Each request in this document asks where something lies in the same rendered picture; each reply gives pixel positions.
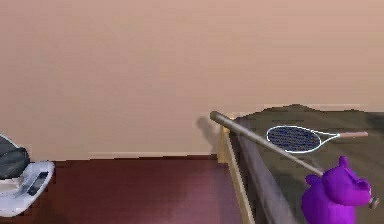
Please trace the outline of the bed with olive blanket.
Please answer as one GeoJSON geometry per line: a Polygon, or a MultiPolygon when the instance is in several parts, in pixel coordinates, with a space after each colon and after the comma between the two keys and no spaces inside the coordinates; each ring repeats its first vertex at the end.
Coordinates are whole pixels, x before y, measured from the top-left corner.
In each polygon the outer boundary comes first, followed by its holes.
{"type": "Polygon", "coordinates": [[[254,113],[227,113],[220,120],[220,159],[231,170],[243,224],[307,224],[301,196],[310,171],[232,129],[238,123],[264,138],[277,125],[296,125],[328,133],[366,131],[362,138],[334,139],[296,157],[324,172],[346,156],[352,170],[367,179],[380,199],[375,209],[356,209],[356,224],[384,224],[384,112],[356,109],[321,111],[300,104],[254,113]]]}

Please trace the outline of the white desk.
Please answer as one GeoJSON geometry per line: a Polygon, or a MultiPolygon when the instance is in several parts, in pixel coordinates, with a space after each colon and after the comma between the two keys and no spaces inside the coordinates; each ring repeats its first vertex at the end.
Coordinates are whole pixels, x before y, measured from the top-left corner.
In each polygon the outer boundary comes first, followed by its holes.
{"type": "Polygon", "coordinates": [[[44,192],[55,170],[52,161],[30,163],[17,178],[0,180],[0,217],[14,217],[25,212],[44,192]],[[47,179],[36,195],[27,191],[41,172],[48,172],[47,179]]]}

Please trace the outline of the dark grey bag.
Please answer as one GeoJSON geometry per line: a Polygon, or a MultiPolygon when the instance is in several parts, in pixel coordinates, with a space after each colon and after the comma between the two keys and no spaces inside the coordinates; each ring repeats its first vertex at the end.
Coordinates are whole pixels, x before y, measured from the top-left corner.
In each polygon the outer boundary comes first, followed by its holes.
{"type": "Polygon", "coordinates": [[[19,177],[30,163],[27,150],[0,135],[0,180],[19,177]]]}

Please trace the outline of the white tennis racket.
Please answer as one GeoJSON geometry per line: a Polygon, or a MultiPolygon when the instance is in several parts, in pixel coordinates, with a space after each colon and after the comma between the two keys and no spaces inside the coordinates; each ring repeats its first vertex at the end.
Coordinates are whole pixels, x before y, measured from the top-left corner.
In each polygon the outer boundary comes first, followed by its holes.
{"type": "Polygon", "coordinates": [[[306,154],[318,150],[325,143],[337,138],[367,137],[366,131],[328,133],[295,125],[278,125],[266,132],[266,139],[292,154],[306,154]]]}

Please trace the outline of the black phone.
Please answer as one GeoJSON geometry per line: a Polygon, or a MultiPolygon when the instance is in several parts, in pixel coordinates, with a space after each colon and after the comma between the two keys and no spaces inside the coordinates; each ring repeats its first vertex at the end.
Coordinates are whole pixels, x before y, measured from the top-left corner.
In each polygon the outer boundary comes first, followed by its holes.
{"type": "Polygon", "coordinates": [[[35,181],[33,182],[33,184],[30,186],[30,188],[28,189],[27,193],[30,195],[30,196],[34,196],[37,194],[37,192],[40,190],[40,188],[42,187],[42,185],[45,183],[46,179],[47,179],[47,176],[48,176],[48,172],[41,172],[37,178],[35,179],[35,181]]]}

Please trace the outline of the purple teddy bear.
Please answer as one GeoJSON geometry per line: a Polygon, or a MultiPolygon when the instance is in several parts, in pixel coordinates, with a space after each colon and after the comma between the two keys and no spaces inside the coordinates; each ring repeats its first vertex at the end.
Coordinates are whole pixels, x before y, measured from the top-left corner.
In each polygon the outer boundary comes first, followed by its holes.
{"type": "Polygon", "coordinates": [[[356,208],[372,201],[371,184],[358,177],[347,156],[321,176],[307,175],[301,210],[308,224],[356,224],[356,208]]]}

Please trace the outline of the grey baseball bat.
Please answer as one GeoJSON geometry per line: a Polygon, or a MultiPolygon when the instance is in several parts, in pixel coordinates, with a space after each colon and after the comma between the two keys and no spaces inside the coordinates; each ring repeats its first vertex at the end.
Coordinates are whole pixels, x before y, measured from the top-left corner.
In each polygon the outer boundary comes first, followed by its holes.
{"type": "Polygon", "coordinates": [[[323,172],[319,169],[315,168],[312,165],[309,165],[308,163],[298,159],[295,157],[295,154],[285,152],[280,147],[272,144],[266,139],[266,134],[264,137],[261,137],[260,135],[256,134],[255,132],[252,132],[250,129],[240,125],[239,123],[235,122],[233,119],[227,117],[226,115],[218,112],[218,111],[212,111],[210,113],[210,119],[217,124],[220,124],[221,126],[227,128],[231,132],[238,133],[239,135],[244,136],[245,138],[255,142],[259,143],[261,145],[264,145],[265,147],[269,148],[270,150],[274,151],[277,154],[280,154],[281,156],[288,158],[292,161],[294,161],[296,164],[302,166],[303,168],[317,174],[322,175],[323,172]]]}

